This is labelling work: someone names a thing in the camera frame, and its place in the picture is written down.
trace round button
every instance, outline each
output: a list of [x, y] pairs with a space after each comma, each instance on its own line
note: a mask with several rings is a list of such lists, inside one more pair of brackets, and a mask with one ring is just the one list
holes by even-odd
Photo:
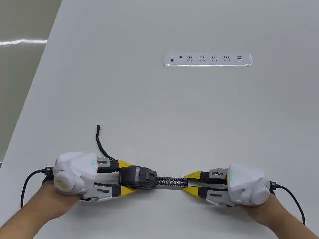
[[69, 171], [59, 171], [54, 175], [54, 186], [62, 192], [69, 193], [75, 186], [74, 175]]

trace black mechanical part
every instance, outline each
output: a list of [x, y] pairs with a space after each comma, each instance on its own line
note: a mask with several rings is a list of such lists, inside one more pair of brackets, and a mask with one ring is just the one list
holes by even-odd
[[226, 176], [225, 178], [209, 178], [209, 172], [201, 172], [200, 181], [210, 184], [223, 184], [227, 185]]
[[152, 189], [156, 187], [157, 174], [149, 168], [129, 166], [120, 168], [119, 184], [130, 188]]
[[187, 178], [173, 178], [173, 177], [157, 177], [156, 186], [165, 187], [188, 187]]
[[110, 167], [103, 167], [103, 161], [98, 161], [98, 173], [112, 173], [119, 171], [119, 163], [116, 160], [110, 160]]
[[214, 190], [218, 192], [225, 192], [228, 191], [227, 188], [208, 188], [208, 187], [199, 187], [198, 188], [198, 196], [200, 198], [206, 198], [208, 196], [208, 190]]

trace gray plastic part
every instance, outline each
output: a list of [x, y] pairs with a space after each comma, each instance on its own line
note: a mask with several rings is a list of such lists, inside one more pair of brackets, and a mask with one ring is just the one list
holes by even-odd
[[235, 206], [236, 204], [230, 199], [228, 191], [207, 191], [207, 201], [218, 205]]
[[110, 159], [104, 157], [96, 157], [98, 165], [101, 167], [111, 167]]
[[225, 179], [228, 172], [228, 168], [215, 168], [209, 171], [209, 178], [220, 178]]
[[82, 199], [91, 199], [93, 201], [105, 201], [112, 198], [112, 187], [93, 185], [93, 187], [83, 194]]

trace electrical outlet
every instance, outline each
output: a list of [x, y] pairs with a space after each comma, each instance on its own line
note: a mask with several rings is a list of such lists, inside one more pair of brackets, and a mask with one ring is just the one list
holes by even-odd
[[248, 52], [235, 53], [168, 53], [164, 56], [166, 66], [252, 66], [253, 59]]
[[213, 64], [217, 64], [217, 62], [218, 62], [218, 57], [217, 57], [217, 56], [211, 56], [211, 62], [212, 62]]
[[205, 56], [199, 56], [199, 62], [205, 63], [206, 62], [206, 57]]
[[194, 57], [193, 56], [187, 56], [187, 62], [194, 63]]

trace wrist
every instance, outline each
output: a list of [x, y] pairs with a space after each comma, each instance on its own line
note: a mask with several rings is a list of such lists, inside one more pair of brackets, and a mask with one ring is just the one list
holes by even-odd
[[40, 207], [32, 204], [31, 202], [27, 203], [21, 209], [21, 212], [26, 214], [34, 223], [36, 223], [40, 227], [51, 220], [51, 218], [46, 215], [45, 211], [41, 210]]
[[274, 215], [266, 226], [273, 232], [276, 232], [281, 229], [291, 217], [292, 215], [285, 210], [285, 212]]

